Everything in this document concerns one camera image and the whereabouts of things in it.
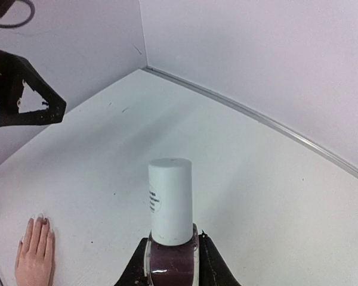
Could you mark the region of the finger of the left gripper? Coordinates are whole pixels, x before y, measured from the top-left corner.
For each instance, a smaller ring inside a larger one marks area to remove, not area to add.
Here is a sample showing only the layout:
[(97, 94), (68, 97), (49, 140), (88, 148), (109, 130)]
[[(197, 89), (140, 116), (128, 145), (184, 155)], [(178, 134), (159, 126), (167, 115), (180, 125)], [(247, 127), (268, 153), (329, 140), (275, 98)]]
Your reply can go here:
[(6, 126), (43, 126), (61, 123), (66, 103), (49, 104), (47, 109), (19, 113), (0, 104), (0, 128)]
[(26, 83), (47, 104), (47, 110), (65, 110), (66, 101), (50, 87), (24, 57), (0, 51), (0, 108), (18, 110)]

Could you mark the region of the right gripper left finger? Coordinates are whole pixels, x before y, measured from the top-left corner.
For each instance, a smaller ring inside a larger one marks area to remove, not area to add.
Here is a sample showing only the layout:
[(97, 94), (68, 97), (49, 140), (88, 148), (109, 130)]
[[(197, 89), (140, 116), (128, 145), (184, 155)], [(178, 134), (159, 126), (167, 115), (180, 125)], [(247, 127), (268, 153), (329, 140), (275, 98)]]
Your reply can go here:
[(148, 238), (141, 239), (115, 286), (148, 286), (148, 279), (144, 274), (147, 242)]

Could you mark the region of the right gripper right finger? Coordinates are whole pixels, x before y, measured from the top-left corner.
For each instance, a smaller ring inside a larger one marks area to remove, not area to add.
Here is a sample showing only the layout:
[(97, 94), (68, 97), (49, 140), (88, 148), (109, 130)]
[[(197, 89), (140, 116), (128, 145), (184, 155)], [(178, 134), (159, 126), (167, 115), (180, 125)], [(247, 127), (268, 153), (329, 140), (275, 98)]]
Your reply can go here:
[(199, 235), (199, 285), (241, 286), (206, 233)]

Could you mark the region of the nail polish bottle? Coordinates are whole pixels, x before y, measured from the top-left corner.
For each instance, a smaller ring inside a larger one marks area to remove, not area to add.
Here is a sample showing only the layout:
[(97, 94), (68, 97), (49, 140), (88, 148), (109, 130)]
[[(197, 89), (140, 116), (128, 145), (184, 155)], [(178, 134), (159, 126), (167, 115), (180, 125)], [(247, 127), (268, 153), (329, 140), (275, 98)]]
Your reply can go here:
[(174, 246), (158, 244), (148, 237), (144, 253), (144, 276), (149, 285), (198, 286), (200, 243), (196, 224), (190, 241)]

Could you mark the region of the mannequin hand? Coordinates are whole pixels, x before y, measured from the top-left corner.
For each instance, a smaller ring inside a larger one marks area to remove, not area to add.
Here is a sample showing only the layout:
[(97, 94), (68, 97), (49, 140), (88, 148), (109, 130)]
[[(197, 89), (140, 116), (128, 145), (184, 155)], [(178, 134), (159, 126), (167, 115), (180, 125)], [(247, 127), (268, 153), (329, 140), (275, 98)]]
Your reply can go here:
[(15, 278), (17, 285), (52, 285), (55, 237), (48, 218), (30, 218), (19, 242)]

